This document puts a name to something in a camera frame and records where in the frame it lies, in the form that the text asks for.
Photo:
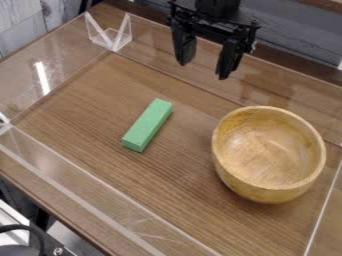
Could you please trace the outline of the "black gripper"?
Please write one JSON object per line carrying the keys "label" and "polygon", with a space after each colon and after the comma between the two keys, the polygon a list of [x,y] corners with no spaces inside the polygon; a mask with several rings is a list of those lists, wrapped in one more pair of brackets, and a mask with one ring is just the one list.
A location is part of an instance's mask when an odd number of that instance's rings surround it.
{"label": "black gripper", "polygon": [[243,52],[251,53],[256,45],[260,25],[241,10],[240,2],[241,0],[168,0],[168,24],[176,61],[184,66],[193,59],[197,36],[219,44],[224,42],[215,69],[220,80],[227,79],[236,70]]}

